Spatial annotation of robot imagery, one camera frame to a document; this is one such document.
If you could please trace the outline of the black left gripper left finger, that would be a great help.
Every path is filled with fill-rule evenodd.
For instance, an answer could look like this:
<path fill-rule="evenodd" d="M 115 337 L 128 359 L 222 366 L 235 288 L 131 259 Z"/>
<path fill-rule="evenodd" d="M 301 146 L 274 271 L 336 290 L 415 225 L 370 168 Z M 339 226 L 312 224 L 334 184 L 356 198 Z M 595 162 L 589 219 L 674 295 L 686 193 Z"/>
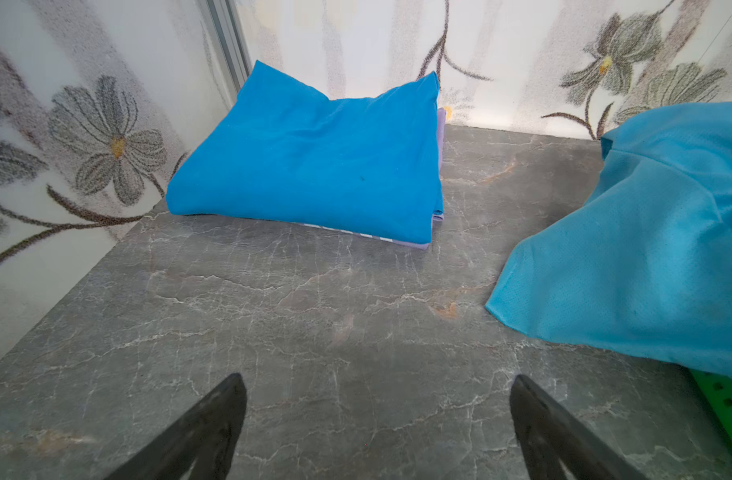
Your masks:
<path fill-rule="evenodd" d="M 225 479 L 247 411 L 247 389 L 228 375 L 110 479 Z"/>

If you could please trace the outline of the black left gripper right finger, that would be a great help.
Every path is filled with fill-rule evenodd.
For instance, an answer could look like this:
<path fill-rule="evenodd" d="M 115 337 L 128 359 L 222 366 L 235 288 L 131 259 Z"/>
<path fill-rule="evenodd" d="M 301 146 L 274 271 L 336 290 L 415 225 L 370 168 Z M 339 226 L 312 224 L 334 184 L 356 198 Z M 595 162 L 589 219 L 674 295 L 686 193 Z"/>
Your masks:
<path fill-rule="evenodd" d="M 528 376 L 515 378 L 509 405 L 531 479 L 645 477 Z"/>

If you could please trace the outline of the light blue t shirt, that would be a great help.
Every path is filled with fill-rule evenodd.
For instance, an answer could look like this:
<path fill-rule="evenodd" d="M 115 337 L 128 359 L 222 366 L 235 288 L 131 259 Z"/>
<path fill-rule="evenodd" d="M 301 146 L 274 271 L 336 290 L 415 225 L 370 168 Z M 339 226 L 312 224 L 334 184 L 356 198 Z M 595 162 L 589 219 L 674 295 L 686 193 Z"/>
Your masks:
<path fill-rule="evenodd" d="M 586 203 L 510 254 L 502 324 L 732 377 L 732 102 L 638 114 L 601 140 Z"/>

